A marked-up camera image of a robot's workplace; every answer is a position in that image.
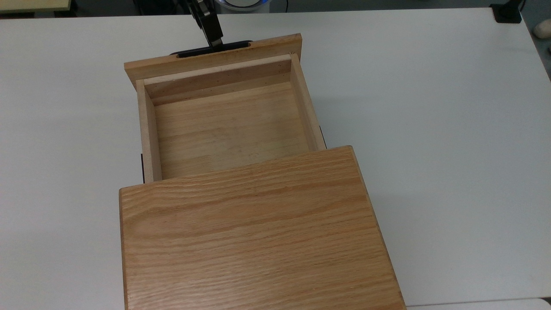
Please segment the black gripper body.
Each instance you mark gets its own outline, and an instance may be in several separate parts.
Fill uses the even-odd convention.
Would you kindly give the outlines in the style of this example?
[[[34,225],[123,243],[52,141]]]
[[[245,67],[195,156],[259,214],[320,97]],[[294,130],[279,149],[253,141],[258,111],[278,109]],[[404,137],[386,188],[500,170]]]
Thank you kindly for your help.
[[[182,7],[187,7],[191,14],[211,15],[214,14],[214,4],[212,0],[181,0]]]

